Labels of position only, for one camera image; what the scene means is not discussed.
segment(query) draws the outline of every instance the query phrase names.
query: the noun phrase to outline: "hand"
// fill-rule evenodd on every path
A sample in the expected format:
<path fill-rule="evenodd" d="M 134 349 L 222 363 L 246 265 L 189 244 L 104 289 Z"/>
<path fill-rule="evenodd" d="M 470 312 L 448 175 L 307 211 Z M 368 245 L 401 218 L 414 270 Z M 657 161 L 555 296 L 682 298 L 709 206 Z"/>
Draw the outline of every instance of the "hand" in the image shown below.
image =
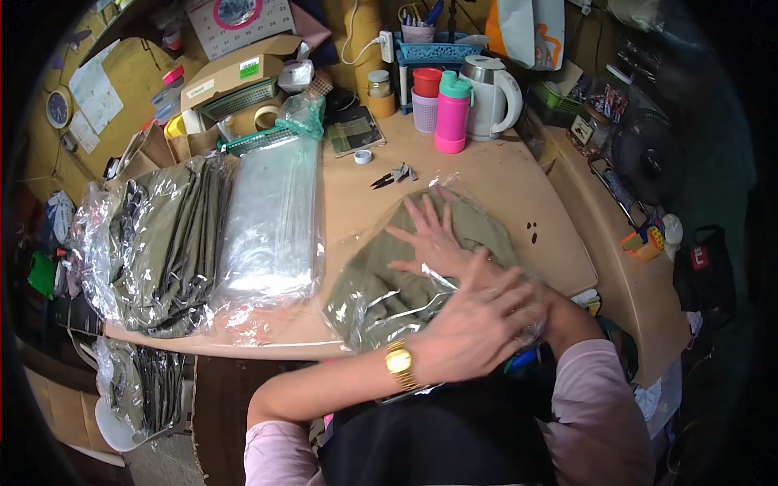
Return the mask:
<path fill-rule="evenodd" d="M 386 232 L 413 246 L 416 252 L 414 261 L 395 260 L 389 268 L 407 271 L 423 276 L 422 264 L 426 264 L 444 277 L 459 278 L 472 259 L 472 252 L 462 249 L 454 238 L 451 225 L 451 206 L 443 210 L 443 224 L 438 221 L 437 213 L 429 196 L 422 198 L 424 212 L 417 208 L 409 198 L 405 198 L 405 208 L 413 218 L 416 234 L 411 234 L 394 226 L 387 226 Z"/>
<path fill-rule="evenodd" d="M 479 282 L 487 265 L 486 251 L 477 250 L 457 293 L 425 330 L 406 340 L 419 384 L 488 375 L 526 344 L 516 337 L 545 318 L 546 301 L 534 298 L 540 284 L 521 281 L 516 267 L 483 288 Z"/>

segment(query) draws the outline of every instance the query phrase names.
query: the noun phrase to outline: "black fan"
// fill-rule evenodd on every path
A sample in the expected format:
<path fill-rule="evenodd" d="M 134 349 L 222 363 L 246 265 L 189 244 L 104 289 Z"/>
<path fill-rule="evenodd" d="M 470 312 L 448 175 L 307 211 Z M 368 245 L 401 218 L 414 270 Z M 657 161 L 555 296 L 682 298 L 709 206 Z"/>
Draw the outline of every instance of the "black fan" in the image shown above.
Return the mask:
<path fill-rule="evenodd" d="M 612 164 L 624 188 L 648 205 L 672 201 L 686 180 L 686 161 L 670 121 L 652 110 L 637 110 L 618 125 Z"/>

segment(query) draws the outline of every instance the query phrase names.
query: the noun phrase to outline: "pink bottle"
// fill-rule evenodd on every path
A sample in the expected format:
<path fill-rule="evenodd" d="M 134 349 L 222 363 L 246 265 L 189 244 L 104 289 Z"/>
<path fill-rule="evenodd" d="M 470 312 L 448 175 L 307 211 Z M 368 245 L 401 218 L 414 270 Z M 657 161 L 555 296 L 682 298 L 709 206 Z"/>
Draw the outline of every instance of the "pink bottle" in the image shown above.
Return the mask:
<path fill-rule="evenodd" d="M 459 153 L 464 149 L 468 111 L 473 105 L 473 87 L 467 79 L 459 79 L 455 71 L 446 71 L 440 78 L 438 114 L 435 127 L 435 148 L 443 153 Z"/>

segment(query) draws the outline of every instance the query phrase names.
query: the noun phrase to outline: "white cable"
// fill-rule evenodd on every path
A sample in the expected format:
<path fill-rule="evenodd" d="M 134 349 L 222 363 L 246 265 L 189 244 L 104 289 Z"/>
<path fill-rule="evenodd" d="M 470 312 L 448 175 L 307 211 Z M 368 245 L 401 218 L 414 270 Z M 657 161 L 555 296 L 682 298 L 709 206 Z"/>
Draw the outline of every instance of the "white cable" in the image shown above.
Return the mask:
<path fill-rule="evenodd" d="M 380 37 L 376 37 L 375 39 L 371 40 L 363 49 L 359 52 L 359 54 L 356 56 L 356 58 L 348 62 L 345 59 L 345 47 L 349 45 L 349 42 L 351 42 L 351 36 L 354 34 L 354 15 L 356 14 L 356 9 L 359 7 L 359 0 L 354 0 L 354 9 L 351 11 L 351 20 L 349 20 L 349 36 L 345 38 L 345 42 L 343 43 L 343 46 L 341 47 L 341 62 L 345 65 L 354 65 L 359 60 L 359 58 L 362 57 L 362 54 L 367 51 L 367 48 L 372 46 L 373 44 L 378 44 L 380 42 Z"/>

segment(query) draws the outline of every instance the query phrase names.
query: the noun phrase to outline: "electric kettle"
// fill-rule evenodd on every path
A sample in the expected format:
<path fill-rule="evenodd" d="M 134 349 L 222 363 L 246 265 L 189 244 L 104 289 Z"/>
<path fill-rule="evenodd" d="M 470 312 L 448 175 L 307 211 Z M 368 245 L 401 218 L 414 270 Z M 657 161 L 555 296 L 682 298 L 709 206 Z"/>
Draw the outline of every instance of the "electric kettle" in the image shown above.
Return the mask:
<path fill-rule="evenodd" d="M 516 124 L 524 99 L 519 83 L 506 71 L 501 60 L 479 55 L 467 56 L 459 77 L 470 81 L 475 98 L 468 116 L 468 138 L 493 140 Z"/>

